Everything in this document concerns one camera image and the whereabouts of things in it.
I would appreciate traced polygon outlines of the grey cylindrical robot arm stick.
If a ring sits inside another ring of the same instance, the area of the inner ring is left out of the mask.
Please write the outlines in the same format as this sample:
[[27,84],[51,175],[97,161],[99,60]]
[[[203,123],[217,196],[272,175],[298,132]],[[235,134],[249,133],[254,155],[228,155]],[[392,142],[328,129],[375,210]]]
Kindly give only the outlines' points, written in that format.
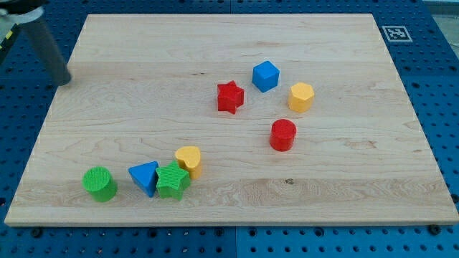
[[46,0],[1,0],[1,16],[25,32],[36,55],[56,86],[68,84],[72,76],[44,18]]

